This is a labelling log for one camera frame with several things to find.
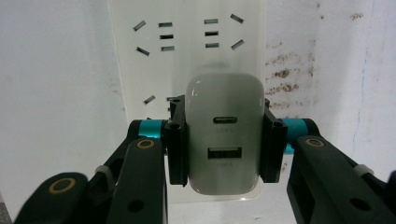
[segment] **usb charger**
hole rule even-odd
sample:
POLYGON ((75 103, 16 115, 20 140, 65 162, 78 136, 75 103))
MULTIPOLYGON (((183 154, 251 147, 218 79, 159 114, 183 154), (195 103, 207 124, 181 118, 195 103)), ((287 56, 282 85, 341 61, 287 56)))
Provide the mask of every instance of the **usb charger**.
POLYGON ((195 77, 186 92, 189 181, 207 195, 253 190, 259 179, 264 96, 246 74, 195 77))

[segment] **dirty stain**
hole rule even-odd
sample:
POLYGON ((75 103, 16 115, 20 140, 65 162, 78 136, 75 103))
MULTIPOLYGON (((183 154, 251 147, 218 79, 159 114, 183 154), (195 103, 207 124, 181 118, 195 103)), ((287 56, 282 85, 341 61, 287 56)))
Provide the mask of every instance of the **dirty stain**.
POLYGON ((285 119, 297 119, 299 118, 298 115, 286 116, 285 119))
POLYGON ((359 18, 362 18, 363 16, 364 16, 363 13, 353 13, 352 15, 350 15, 350 19, 352 19, 354 21, 359 18))
POLYGON ((308 61, 309 62, 314 62, 315 61, 314 53, 310 52, 308 54, 308 61))
POLYGON ((290 70, 289 69, 285 69, 279 72, 275 72, 274 73, 274 77, 282 77, 282 78, 286 78, 288 77, 290 74, 290 70))
POLYGON ((300 106, 304 106, 303 102, 298 102, 298 101, 296 101, 296 104, 297 104, 297 105, 300 105, 300 106))
POLYGON ((312 39, 309 41, 309 43, 311 44, 312 47, 314 47, 317 44, 317 40, 316 39, 312 39))
POLYGON ((300 63, 302 59, 301 55, 297 55, 293 52, 289 54, 281 54, 278 55, 277 58, 271 59, 265 63, 265 66, 268 66, 269 64, 271 65, 277 65, 277 64, 284 64, 285 62, 289 60, 295 60, 297 63, 300 63))
POLYGON ((269 48, 271 48, 271 49, 277 49, 277 48, 279 48, 280 46, 282 46, 282 41, 280 41, 279 43, 276 43, 276 44, 273 44, 273 45, 267 45, 266 47, 269 49, 269 48))
POLYGON ((270 108, 272 109, 287 109, 290 107, 290 103, 282 102, 282 103, 273 103, 270 104, 270 108))
POLYGON ((265 94, 274 95, 281 91, 292 92, 292 91, 297 91, 298 89, 299 89, 299 86, 297 84, 293 85, 293 84, 288 84, 288 83, 281 83, 278 87, 270 88, 270 90, 267 91, 265 94))
POLYGON ((297 75, 299 75, 300 72, 301 72, 301 69, 300 68, 294 68, 293 71, 296 72, 297 75))
POLYGON ((308 69, 308 74, 309 74, 311 77, 313 77, 313 76, 314 76, 314 71, 315 71, 314 66, 311 66, 311 67, 309 67, 309 69, 308 69))
POLYGON ((285 172, 285 170, 286 170, 286 167, 288 166, 288 164, 287 163, 283 163, 283 166, 282 166, 282 171, 281 172, 285 172))

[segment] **white surface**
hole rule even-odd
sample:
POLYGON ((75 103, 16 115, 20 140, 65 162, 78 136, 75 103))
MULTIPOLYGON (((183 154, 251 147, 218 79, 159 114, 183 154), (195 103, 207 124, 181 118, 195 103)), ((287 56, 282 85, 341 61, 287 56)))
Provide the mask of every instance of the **white surface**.
POLYGON ((263 0, 200 0, 175 1, 177 50, 172 71, 174 95, 184 94, 190 80, 206 73, 243 73, 262 80, 263 46, 265 43, 263 0), (216 24, 204 20, 217 19, 216 24), (219 35, 205 36, 205 32, 218 31, 219 35), (233 49, 238 41, 243 44, 233 49), (218 48, 206 44, 218 43, 218 48))
MULTIPOLYGON (((266 8, 272 111, 314 119, 328 140, 387 179, 396 168, 396 2, 282 0, 266 8)), ((126 134, 109 18, 105 1, 0 2, 0 191, 12 217, 48 177, 92 175, 126 134)), ((171 91, 169 78, 153 80, 146 98, 171 91)), ((156 111, 148 105, 143 115, 163 119, 156 111)), ((171 204, 169 221, 293 223, 282 183, 251 201, 171 204)))
POLYGON ((11 217, 53 175, 92 177, 128 128, 107 1, 1 1, 0 105, 11 217))

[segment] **usb-c port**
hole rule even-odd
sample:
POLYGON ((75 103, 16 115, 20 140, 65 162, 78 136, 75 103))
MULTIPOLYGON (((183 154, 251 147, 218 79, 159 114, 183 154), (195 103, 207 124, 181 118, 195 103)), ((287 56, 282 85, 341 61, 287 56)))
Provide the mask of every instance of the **usb-c port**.
POLYGON ((213 118, 213 122, 216 124, 224 124, 224 123, 236 123, 238 118, 236 117, 215 117, 213 118))

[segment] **socket slot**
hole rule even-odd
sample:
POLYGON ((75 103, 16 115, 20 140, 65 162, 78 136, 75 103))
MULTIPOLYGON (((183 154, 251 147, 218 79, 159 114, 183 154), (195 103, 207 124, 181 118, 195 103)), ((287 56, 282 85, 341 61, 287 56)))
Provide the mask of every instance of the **socket slot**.
POLYGON ((160 35, 160 39, 173 39, 173 35, 160 35))
POLYGON ((138 31, 140 28, 142 28, 144 25, 146 25, 145 21, 141 21, 139 22, 139 24, 136 25, 136 27, 134 27, 134 31, 138 31))
POLYGON ((148 103, 150 103, 151 101, 153 101, 155 99, 154 95, 151 95, 147 100, 143 101, 143 103, 146 105, 148 103))
POLYGON ((231 49, 234 50, 236 48, 239 48, 241 45, 245 44, 245 41, 243 39, 239 40, 236 42, 234 45, 231 46, 231 49))
POLYGON ((219 31, 208 31, 205 32, 205 36, 219 35, 219 31))
POLYGON ((239 23, 243 23, 244 22, 244 20, 242 18, 240 18, 238 16, 235 16, 234 14, 231 14, 231 19, 233 19, 233 20, 235 20, 235 21, 237 21, 239 23))
POLYGON ((139 51, 139 52, 142 53, 142 54, 145 54, 146 56, 149 56, 149 52, 146 51, 145 49, 141 49, 141 48, 137 47, 136 50, 139 51))
POLYGON ((207 49, 218 48, 218 47, 219 47, 219 43, 209 43, 209 44, 205 44, 205 47, 206 47, 207 49))
POLYGON ((218 159, 241 159, 241 147, 209 147, 207 149, 207 158, 209 160, 218 159))
POLYGON ((175 46, 161 47, 161 51, 172 51, 172 50, 175 50, 175 46))
POLYGON ((238 121, 237 117, 215 117, 215 118, 213 118, 213 123, 215 123, 215 124, 236 123, 237 121, 238 121))
POLYGON ((160 23, 158 23, 158 27, 159 28, 172 27, 172 26, 173 26, 172 22, 160 22, 160 23))
POLYGON ((216 24, 216 23, 219 23, 219 19, 204 20, 204 24, 216 24))

